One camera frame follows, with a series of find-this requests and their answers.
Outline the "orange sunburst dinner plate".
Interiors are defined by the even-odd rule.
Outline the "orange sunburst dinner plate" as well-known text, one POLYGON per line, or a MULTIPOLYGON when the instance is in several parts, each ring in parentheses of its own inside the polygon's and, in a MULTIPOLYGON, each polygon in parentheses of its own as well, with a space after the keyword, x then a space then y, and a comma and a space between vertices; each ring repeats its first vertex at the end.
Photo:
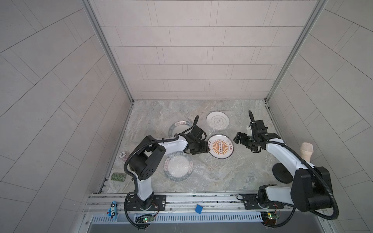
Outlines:
POLYGON ((230 138, 222 134, 211 136, 208 141, 209 153, 217 159, 226 159, 234 152, 234 145, 230 138))

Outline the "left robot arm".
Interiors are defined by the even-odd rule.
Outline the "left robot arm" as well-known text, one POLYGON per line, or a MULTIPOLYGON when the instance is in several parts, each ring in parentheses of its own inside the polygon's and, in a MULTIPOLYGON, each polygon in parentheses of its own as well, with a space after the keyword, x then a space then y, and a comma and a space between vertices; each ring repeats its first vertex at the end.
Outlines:
POLYGON ((135 204, 141 210, 148 210, 152 206, 154 192, 151 176, 156 171, 164 155, 183 152, 196 155, 209 152, 207 134, 197 126, 199 116, 193 125, 171 138, 155 139, 145 137, 125 161, 123 170, 132 177, 135 184, 135 204))

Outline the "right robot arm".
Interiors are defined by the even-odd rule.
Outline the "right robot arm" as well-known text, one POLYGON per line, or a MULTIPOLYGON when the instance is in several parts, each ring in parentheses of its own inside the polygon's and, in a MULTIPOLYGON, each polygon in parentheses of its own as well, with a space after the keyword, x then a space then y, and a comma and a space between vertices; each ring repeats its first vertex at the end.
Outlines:
POLYGON ((257 194, 257 203, 265 207, 268 203, 283 203, 293 210, 311 212, 327 220, 339 217, 339 207, 334 197, 330 173, 324 167, 316 167, 290 148, 276 133, 269 133, 263 120, 250 118, 251 135, 238 132, 234 138, 236 144, 242 144, 252 153, 266 150, 277 158, 278 167, 290 176, 291 187, 263 185, 257 194))

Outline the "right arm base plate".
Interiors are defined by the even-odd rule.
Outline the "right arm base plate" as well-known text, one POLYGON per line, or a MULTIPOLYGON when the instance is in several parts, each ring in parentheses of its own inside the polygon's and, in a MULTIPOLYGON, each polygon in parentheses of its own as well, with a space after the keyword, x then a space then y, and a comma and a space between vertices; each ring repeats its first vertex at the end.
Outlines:
POLYGON ((239 199, 243 201, 246 210, 274 210, 284 208, 283 203, 269 201, 266 198, 259 197, 258 194, 242 194, 239 199))

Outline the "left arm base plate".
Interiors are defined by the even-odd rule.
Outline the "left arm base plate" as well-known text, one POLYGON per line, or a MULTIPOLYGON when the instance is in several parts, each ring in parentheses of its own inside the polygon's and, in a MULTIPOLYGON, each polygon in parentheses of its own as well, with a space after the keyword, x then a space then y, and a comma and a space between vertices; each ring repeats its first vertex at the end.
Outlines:
POLYGON ((127 211, 164 211, 166 195, 151 195, 147 200, 141 200, 138 195, 130 195, 124 202, 127 211))

